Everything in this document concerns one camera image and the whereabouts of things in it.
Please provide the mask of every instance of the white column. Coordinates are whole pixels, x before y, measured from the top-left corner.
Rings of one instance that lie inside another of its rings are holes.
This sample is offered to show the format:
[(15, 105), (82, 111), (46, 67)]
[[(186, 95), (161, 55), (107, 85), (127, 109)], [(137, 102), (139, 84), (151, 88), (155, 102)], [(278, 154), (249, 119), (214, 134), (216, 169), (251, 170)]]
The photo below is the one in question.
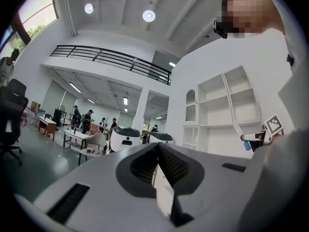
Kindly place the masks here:
[(136, 114), (133, 121), (132, 128), (141, 131), (141, 127), (143, 124), (144, 113), (146, 109), (147, 99), (148, 99), (149, 89), (144, 87), (140, 94), (139, 105), (137, 106)]

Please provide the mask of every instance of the green foliage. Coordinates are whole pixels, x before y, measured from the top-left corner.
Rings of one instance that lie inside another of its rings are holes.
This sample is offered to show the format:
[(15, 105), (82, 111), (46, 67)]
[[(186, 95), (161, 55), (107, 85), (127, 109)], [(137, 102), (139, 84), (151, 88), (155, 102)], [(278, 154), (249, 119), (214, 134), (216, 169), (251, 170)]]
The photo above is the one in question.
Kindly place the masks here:
[[(36, 28), (29, 29), (27, 33), (29, 37), (33, 39), (33, 37), (45, 27), (46, 25), (38, 25)], [(13, 49), (17, 48), (20, 52), (25, 48), (25, 43), (20, 38), (14, 38), (10, 40), (9, 43)]]

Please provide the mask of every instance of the gray floor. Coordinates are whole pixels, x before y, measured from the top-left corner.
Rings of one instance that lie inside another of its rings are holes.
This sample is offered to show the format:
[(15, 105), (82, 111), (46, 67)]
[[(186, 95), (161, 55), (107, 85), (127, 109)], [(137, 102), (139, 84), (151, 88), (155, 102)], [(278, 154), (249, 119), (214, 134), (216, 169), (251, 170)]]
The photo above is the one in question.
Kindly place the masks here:
[(4, 155), (2, 162), (13, 192), (33, 202), (46, 187), (78, 167), (78, 152), (62, 147), (62, 130), (63, 128), (56, 132), (54, 143), (37, 130), (21, 129), (23, 153), (13, 151), (20, 157), (23, 165), (19, 166), (17, 159), (8, 153)]

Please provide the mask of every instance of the white ceiling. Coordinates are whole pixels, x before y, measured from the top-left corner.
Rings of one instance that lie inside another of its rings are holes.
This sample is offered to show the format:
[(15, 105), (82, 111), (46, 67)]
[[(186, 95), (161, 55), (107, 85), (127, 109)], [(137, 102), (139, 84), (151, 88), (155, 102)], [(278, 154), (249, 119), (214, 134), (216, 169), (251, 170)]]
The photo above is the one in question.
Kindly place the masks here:
[[(121, 112), (128, 109), (129, 114), (136, 114), (139, 104), (141, 88), (107, 77), (94, 76), (90, 73), (80, 74), (63, 71), (54, 68), (47, 68), (52, 77), (73, 95), (82, 99), (91, 99), (97, 105), (113, 108)], [(72, 82), (82, 93), (78, 93), (69, 83)], [(128, 105), (124, 105), (124, 97), (128, 97)], [(169, 105), (169, 98), (154, 93), (149, 93), (145, 110), (145, 117), (154, 118), (166, 117)]]
[[(69, 0), (76, 30), (113, 31), (136, 37), (178, 57), (219, 38), (212, 24), (221, 15), (221, 0)], [(92, 14), (84, 12), (87, 3), (94, 5)], [(147, 23), (145, 10), (156, 18)]]

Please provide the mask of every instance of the round ceiling light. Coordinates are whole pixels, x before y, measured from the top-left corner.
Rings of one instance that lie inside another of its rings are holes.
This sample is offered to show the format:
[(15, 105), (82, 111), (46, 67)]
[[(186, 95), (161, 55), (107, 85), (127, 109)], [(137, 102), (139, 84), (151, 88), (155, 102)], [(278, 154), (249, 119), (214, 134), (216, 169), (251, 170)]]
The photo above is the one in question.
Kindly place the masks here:
[(85, 12), (86, 12), (87, 14), (91, 14), (91, 13), (93, 12), (94, 9), (95, 9), (95, 8), (94, 8), (94, 6), (93, 6), (91, 3), (88, 3), (88, 4), (86, 4), (86, 6), (85, 6)]
[(147, 22), (151, 22), (155, 19), (155, 13), (151, 10), (146, 10), (143, 13), (143, 19)]

